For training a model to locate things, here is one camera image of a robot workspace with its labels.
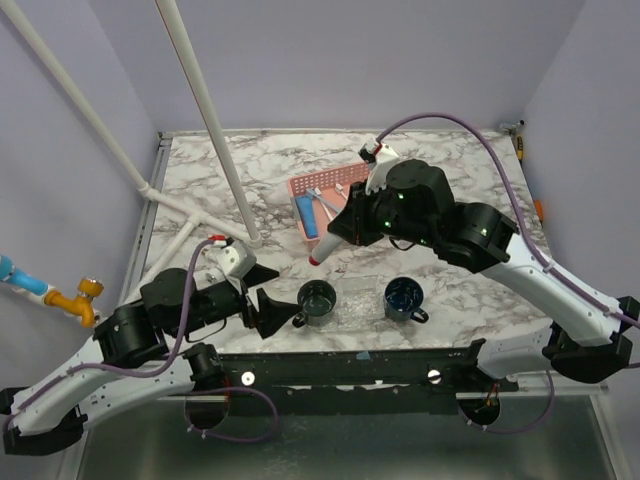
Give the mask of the pink perforated plastic basket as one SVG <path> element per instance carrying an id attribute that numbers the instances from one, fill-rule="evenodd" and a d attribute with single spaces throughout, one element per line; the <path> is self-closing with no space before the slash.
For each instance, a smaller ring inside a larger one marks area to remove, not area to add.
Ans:
<path id="1" fill-rule="evenodd" d="M 360 162 L 301 174 L 287 180 L 294 218 L 308 250 L 319 242 L 329 221 L 346 204 L 350 185 L 365 181 L 367 175 L 366 165 Z"/>

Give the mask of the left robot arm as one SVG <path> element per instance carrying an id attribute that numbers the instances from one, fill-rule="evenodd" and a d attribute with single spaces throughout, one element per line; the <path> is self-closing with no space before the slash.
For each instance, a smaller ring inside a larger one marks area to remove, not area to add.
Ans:
<path id="1" fill-rule="evenodd" d="M 47 379 L 2 390 L 5 453 L 57 453 L 110 416 L 169 395 L 230 397 L 238 389 L 215 347 L 190 336 L 232 316 L 263 339 L 273 336 L 301 310 L 262 288 L 278 275 L 255 265 L 239 284 L 223 280 L 200 289 L 188 269 L 162 271 Z"/>

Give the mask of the white toothpaste tube red cap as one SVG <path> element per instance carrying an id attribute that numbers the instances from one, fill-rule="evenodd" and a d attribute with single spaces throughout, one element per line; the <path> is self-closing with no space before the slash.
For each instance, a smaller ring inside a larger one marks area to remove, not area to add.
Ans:
<path id="1" fill-rule="evenodd" d="M 317 245 L 315 245 L 309 256 L 309 263 L 318 266 L 326 261 L 336 249 L 339 249 L 344 240 L 339 236 L 326 232 Z"/>

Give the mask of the dark green mug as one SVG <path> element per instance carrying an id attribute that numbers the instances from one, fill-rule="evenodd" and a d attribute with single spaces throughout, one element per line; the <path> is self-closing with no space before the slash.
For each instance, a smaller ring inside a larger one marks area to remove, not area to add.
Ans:
<path id="1" fill-rule="evenodd" d="M 301 311 L 292 320 L 295 328 L 320 327 L 330 321 L 337 303 L 337 292 L 324 280 L 306 282 L 298 291 L 297 302 Z"/>

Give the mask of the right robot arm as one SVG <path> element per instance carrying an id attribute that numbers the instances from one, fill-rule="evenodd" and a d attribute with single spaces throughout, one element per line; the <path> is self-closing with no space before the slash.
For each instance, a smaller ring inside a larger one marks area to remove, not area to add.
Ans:
<path id="1" fill-rule="evenodd" d="M 412 159 L 392 166 L 381 190 L 370 193 L 365 183 L 354 183 L 309 261 L 318 265 L 344 243 L 369 246 L 383 237 L 429 248 L 440 260 L 507 287 L 550 318 L 550 326 L 530 334 L 479 341 L 476 357 L 459 370 L 467 389 L 480 392 L 496 379 L 549 369 L 596 384 L 628 367 L 633 344 L 621 317 L 636 317 L 638 302 L 598 293 L 532 253 L 499 210 L 456 201 L 440 168 Z"/>

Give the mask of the dark blue mug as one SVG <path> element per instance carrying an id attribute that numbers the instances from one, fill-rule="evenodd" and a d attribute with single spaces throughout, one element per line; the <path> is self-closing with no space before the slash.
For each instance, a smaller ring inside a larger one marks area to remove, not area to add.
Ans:
<path id="1" fill-rule="evenodd" d="M 408 277 L 391 280 L 383 294 L 385 317 L 394 322 L 415 321 L 424 324 L 429 314 L 422 309 L 424 292 L 417 281 Z"/>

